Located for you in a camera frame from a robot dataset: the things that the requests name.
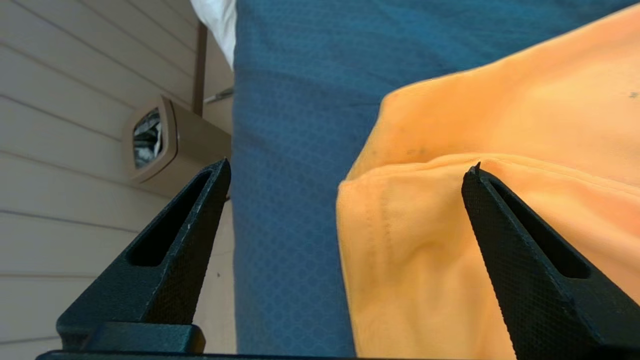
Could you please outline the grey metal rod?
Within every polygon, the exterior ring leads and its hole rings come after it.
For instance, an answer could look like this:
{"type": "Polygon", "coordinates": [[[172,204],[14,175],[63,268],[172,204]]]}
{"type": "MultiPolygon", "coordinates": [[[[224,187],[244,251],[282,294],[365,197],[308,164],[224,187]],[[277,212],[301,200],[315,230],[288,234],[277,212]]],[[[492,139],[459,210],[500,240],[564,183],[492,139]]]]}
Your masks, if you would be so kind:
{"type": "Polygon", "coordinates": [[[234,95],[234,87],[226,88],[220,92],[215,93],[214,95],[208,96],[204,98],[203,104],[208,105],[215,103],[217,101],[226,100],[231,98],[234,95]]]}

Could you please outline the yellow t-shirt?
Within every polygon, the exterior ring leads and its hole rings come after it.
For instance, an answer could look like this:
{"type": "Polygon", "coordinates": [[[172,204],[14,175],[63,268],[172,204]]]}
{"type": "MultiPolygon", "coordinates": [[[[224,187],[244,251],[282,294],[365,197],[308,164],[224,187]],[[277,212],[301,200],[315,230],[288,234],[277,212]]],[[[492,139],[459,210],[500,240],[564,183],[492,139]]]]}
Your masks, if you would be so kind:
{"type": "Polygon", "coordinates": [[[336,201],[358,357],[515,358],[463,203],[476,164],[640,305],[640,3],[384,98],[336,201]]]}

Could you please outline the blue bed sheet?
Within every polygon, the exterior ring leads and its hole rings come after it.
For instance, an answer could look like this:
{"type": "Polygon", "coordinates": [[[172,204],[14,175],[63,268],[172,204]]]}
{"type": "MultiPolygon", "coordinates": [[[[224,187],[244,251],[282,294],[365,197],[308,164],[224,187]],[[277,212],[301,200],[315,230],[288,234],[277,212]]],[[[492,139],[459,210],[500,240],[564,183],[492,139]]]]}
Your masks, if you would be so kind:
{"type": "Polygon", "coordinates": [[[231,200],[240,354],[354,358],[336,196],[385,95],[635,0],[236,0],[231,200]]]}

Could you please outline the crumpled bin bag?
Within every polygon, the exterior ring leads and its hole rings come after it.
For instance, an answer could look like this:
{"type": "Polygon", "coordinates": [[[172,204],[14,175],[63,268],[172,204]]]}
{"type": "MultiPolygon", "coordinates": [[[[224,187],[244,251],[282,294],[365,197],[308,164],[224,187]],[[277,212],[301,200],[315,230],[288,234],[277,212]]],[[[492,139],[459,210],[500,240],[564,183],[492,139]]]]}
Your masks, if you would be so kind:
{"type": "Polygon", "coordinates": [[[162,117],[155,107],[142,117],[133,130],[134,165],[136,169],[148,166],[163,149],[162,117]]]}

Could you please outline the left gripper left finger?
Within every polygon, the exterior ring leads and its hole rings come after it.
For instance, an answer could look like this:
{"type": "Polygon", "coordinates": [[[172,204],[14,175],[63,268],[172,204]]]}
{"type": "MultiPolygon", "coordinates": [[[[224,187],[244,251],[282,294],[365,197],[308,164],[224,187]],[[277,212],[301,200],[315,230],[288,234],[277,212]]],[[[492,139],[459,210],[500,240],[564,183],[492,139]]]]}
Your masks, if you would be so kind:
{"type": "Polygon", "coordinates": [[[64,351],[108,322],[192,324],[230,182],[223,159],[178,192],[58,317],[64,351]]]}

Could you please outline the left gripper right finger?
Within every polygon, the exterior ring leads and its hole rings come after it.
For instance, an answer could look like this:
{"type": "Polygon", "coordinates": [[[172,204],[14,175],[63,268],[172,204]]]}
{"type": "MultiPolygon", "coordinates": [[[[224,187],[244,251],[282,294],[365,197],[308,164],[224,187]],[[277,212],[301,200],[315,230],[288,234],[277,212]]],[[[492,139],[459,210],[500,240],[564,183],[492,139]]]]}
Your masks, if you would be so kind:
{"type": "Polygon", "coordinates": [[[640,305],[479,165],[461,193],[517,360],[640,360],[640,305]]]}

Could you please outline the brown trash bin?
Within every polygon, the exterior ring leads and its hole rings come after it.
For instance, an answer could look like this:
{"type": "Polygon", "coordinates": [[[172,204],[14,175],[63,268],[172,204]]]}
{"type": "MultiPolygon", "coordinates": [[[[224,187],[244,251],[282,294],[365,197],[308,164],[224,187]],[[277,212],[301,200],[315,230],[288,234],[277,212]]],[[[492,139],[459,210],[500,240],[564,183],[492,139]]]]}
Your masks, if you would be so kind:
{"type": "Polygon", "coordinates": [[[133,112],[122,127],[121,145],[130,182],[168,198],[176,196],[204,167],[233,153],[229,133],[163,95],[133,112]],[[147,166],[136,168],[133,130],[155,108],[161,116],[162,151],[147,166]]]}

